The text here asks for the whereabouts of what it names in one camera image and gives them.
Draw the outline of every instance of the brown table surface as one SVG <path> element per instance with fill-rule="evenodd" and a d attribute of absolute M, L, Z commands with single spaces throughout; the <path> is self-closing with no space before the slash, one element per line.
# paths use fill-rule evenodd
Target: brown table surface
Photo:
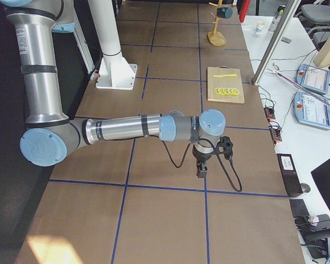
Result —
<path fill-rule="evenodd" d="M 133 91 L 90 83 L 76 117 L 217 109 L 243 192 L 233 191 L 215 157 L 206 180 L 190 153 L 175 169 L 155 138 L 84 147 L 56 165 L 17 264 L 304 263 L 236 10 L 220 21 L 221 48 L 206 38 L 215 11 L 124 2 L 117 25 L 123 56 L 138 64 Z M 241 70 L 244 104 L 206 100 L 206 69 L 216 66 Z M 176 161 L 186 145 L 168 144 Z"/>

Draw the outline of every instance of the red object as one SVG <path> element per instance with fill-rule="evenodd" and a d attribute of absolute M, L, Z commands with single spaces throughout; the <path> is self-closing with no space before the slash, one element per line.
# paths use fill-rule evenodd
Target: red object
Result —
<path fill-rule="evenodd" d="M 251 0 L 244 0 L 242 7 L 241 7 L 241 12 L 240 12 L 240 22 L 242 23 L 247 15 L 248 9 L 249 9 L 249 4 L 251 3 Z"/>

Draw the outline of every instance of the black wall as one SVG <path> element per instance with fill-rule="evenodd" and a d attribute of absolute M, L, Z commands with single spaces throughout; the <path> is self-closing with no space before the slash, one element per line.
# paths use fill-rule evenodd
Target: black wall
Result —
<path fill-rule="evenodd" d="M 87 42 L 99 47 L 86 1 L 75 9 Z M 54 34 L 64 112 L 73 118 L 89 76 L 73 34 Z M 94 61 L 100 53 L 91 49 Z M 14 263 L 53 167 L 28 162 L 19 149 L 28 116 L 15 28 L 0 4 L 0 263 Z"/>

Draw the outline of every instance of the bottle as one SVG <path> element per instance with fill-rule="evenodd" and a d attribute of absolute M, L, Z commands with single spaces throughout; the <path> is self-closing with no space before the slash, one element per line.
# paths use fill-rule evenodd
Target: bottle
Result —
<path fill-rule="evenodd" d="M 286 7 L 286 5 L 279 5 L 279 7 L 277 8 L 275 16 L 273 17 L 273 21 L 270 24 L 269 32 L 275 31 L 275 29 L 276 29 L 277 25 L 279 24 L 279 21 L 282 17 L 282 14 L 285 11 L 285 7 Z"/>

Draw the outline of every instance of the white cup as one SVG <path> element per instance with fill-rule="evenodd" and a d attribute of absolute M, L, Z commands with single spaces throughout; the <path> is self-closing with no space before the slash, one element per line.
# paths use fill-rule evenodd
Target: white cup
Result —
<path fill-rule="evenodd" d="M 262 32 L 264 26 L 265 26 L 265 23 L 262 22 L 262 21 L 259 21 L 259 22 L 257 23 L 257 27 L 255 28 L 255 32 L 256 32 L 256 34 L 260 34 L 260 33 Z"/>

